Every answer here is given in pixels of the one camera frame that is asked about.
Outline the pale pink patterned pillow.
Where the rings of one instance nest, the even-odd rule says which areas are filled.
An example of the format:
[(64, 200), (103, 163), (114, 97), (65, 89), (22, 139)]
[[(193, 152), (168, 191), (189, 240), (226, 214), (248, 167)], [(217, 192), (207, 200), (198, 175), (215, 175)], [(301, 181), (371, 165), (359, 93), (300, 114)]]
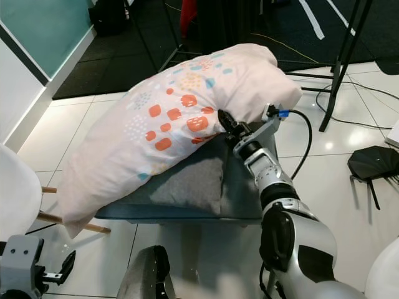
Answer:
[(137, 83), (69, 156), (57, 188), (63, 225), (76, 237), (97, 211), (145, 185), (223, 132), (219, 112), (261, 120), (267, 105), (294, 108), (299, 83), (265, 46), (237, 44)]

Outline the white chair with wooden legs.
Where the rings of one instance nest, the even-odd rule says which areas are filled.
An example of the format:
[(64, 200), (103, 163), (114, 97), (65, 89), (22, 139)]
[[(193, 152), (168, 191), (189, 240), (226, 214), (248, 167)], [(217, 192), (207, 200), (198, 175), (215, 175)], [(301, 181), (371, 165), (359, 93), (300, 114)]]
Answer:
[[(37, 222), (42, 207), (42, 183), (37, 174), (11, 149), (0, 146), (0, 241), (9, 241), (12, 235), (23, 235), (29, 232)], [(68, 233), (62, 225), (62, 219), (54, 216), (54, 212), (45, 213), (44, 222), (55, 224), (54, 227), (32, 233), (42, 237), (57, 247), (72, 245)], [(88, 224), (89, 241), (105, 237), (112, 233), (111, 228)]]

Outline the round white chair seat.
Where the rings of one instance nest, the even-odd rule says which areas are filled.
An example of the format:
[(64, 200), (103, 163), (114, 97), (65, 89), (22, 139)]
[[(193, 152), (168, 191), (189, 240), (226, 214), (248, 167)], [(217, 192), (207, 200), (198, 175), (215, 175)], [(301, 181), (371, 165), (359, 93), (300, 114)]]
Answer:
[(377, 256), (368, 272), (368, 299), (399, 299), (399, 237)]

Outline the grey blue cushioned stool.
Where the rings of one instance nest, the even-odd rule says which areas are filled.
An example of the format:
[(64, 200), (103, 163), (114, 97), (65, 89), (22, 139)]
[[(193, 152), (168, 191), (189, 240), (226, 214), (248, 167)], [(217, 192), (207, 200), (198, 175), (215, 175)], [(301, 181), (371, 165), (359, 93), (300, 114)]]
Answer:
[(97, 211), (97, 219), (131, 223), (260, 223), (251, 172), (219, 135), (128, 196)]

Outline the black robot left leg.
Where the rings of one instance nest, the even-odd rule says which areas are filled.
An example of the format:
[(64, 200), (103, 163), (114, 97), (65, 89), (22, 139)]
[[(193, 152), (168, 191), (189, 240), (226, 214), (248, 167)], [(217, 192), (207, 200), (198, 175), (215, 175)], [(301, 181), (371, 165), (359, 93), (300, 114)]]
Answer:
[(177, 299), (170, 270), (167, 250), (162, 245), (144, 248), (132, 259), (117, 299)]

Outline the red garment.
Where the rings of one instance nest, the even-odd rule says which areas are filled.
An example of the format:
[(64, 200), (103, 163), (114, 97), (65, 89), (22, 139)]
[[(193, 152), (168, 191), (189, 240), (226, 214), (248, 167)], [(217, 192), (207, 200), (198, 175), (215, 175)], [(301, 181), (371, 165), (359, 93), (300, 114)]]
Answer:
[(199, 34), (198, 0), (181, 0), (180, 34), (183, 39), (194, 38)]

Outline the black tripod stand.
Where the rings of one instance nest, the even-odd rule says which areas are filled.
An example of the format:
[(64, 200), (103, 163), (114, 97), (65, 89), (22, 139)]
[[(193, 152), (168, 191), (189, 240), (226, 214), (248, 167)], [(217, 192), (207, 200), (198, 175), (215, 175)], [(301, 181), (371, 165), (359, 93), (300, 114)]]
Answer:
[(303, 74), (302, 72), (286, 72), (290, 76), (307, 77), (307, 78), (322, 78), (329, 79), (330, 86), (325, 88), (311, 88), (304, 87), (303, 90), (310, 92), (317, 92), (317, 94), (327, 93), (329, 99), (327, 102), (327, 108), (323, 108), (324, 116), (322, 118), (321, 125), (319, 125), (319, 131), (327, 131), (327, 127), (333, 119), (334, 108), (337, 101), (337, 92), (341, 88), (345, 74), (349, 68), (351, 59), (355, 52), (357, 43), (360, 40), (362, 29), (367, 23), (368, 14), (370, 13), (371, 6), (374, 0), (355, 0), (353, 11), (350, 15), (350, 19), (347, 21), (347, 30), (345, 31), (345, 37), (342, 39), (339, 54), (336, 56), (336, 60), (332, 64), (316, 63), (316, 66), (323, 66), (330, 68), (331, 75), (317, 75), (317, 74)]

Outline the black flat floor device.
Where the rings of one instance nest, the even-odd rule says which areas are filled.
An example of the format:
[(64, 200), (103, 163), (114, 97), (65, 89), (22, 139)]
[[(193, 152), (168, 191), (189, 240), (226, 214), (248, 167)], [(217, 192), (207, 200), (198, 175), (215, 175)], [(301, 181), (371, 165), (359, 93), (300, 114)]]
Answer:
[(393, 148), (372, 146), (354, 151), (347, 167), (351, 172), (351, 179), (367, 183), (375, 208), (381, 210), (377, 194), (374, 189), (373, 180), (399, 176), (399, 152)]

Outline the white box edge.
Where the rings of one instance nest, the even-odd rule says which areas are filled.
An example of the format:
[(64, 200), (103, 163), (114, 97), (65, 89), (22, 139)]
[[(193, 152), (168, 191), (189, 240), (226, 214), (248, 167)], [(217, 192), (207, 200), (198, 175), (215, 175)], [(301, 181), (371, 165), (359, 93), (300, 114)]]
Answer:
[(385, 142), (391, 147), (399, 150), (399, 120), (397, 120), (390, 131), (388, 131)]

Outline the black bag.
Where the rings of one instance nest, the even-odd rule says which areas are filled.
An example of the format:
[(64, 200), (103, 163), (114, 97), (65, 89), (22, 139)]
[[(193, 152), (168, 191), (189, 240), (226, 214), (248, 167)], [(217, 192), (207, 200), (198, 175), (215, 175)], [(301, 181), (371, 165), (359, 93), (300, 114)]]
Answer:
[(127, 0), (97, 0), (88, 8), (89, 20), (97, 36), (121, 34), (130, 24)]

